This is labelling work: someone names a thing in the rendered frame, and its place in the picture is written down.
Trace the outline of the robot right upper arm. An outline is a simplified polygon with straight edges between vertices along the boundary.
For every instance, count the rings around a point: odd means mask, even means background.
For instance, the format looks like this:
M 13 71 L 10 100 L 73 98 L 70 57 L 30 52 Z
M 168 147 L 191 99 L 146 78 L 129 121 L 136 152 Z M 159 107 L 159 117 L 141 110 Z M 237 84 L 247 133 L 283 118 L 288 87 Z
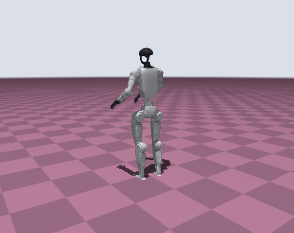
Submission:
M 162 89 L 163 87 L 163 71 L 159 68 L 158 69 L 158 72 L 159 72 L 159 89 Z

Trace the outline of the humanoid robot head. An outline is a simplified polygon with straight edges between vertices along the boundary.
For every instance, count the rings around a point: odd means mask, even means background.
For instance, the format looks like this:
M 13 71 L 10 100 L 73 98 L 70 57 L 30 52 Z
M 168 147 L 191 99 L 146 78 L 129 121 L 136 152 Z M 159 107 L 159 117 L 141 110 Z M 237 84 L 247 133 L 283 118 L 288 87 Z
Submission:
M 150 65 L 150 62 L 148 61 L 150 55 L 153 55 L 153 51 L 150 48 L 143 48 L 143 49 L 141 49 L 139 51 L 139 55 L 140 55 L 140 61 L 141 61 L 141 63 L 144 64 L 144 68 L 153 68 Z M 147 58 L 147 61 L 146 62 L 143 62 L 142 61 L 142 56 L 145 56 Z

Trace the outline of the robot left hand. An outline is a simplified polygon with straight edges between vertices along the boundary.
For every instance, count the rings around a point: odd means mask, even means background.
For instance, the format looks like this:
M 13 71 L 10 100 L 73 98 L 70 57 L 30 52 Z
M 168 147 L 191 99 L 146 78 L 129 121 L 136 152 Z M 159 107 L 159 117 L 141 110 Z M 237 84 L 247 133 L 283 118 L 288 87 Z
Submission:
M 117 100 L 117 99 L 116 99 L 116 100 Z M 120 103 L 120 101 L 118 101 L 118 100 L 116 101 L 116 100 L 115 100 L 115 101 L 112 103 L 112 105 L 111 105 L 111 109 L 113 109 L 113 107 L 115 107 L 114 105 L 116 105 L 116 104 L 119 104 L 119 103 Z

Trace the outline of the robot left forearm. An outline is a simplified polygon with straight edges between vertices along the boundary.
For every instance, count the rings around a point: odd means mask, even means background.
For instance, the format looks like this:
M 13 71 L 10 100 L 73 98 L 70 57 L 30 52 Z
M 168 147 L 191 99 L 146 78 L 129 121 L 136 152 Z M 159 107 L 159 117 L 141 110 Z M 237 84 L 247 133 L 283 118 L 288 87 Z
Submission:
M 129 96 L 125 95 L 126 91 L 127 91 L 127 88 L 124 90 L 124 92 L 121 94 L 121 96 L 117 99 L 118 101 L 120 101 L 120 104 L 121 104 L 125 99 L 127 99 L 127 98 L 129 97 Z M 116 100 L 116 101 L 117 101 L 117 100 Z

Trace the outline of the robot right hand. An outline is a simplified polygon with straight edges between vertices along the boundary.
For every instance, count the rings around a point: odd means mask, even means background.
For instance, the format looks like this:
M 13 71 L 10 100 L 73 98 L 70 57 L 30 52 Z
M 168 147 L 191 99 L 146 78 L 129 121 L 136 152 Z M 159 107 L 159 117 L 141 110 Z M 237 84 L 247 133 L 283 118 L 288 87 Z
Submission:
M 134 103 L 136 103 L 137 101 L 138 101 L 138 98 L 140 97 L 140 94 L 139 95 L 137 95 L 137 97 L 136 98 L 134 98 Z

